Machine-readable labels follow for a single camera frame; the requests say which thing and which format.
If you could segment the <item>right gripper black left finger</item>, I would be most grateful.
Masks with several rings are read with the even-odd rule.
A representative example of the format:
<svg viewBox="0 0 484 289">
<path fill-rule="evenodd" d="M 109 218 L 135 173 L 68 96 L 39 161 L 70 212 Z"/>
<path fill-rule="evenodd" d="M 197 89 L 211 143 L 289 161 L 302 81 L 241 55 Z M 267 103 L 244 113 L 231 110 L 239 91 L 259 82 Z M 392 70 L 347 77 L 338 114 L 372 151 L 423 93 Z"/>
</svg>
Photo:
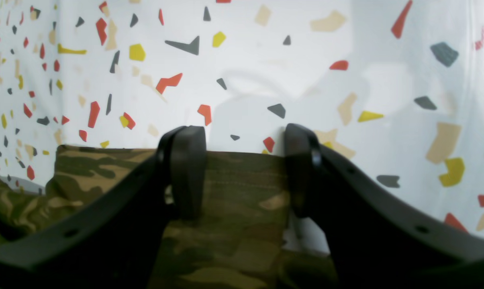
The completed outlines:
<svg viewBox="0 0 484 289">
<path fill-rule="evenodd" d="M 168 222 L 200 216 L 206 156 L 202 126 L 166 133 L 106 195 L 0 246 L 0 289 L 144 289 Z"/>
</svg>

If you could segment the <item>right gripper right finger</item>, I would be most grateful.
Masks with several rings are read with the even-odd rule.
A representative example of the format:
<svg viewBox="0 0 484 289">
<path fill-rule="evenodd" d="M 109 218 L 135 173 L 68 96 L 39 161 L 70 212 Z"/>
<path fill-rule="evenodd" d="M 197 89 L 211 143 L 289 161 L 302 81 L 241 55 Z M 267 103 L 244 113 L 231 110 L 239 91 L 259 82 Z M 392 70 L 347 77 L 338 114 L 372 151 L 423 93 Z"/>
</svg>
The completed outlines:
<svg viewBox="0 0 484 289">
<path fill-rule="evenodd" d="M 381 188 L 290 123 L 284 152 L 291 206 L 324 232 L 343 289 L 484 289 L 484 239 Z"/>
</svg>

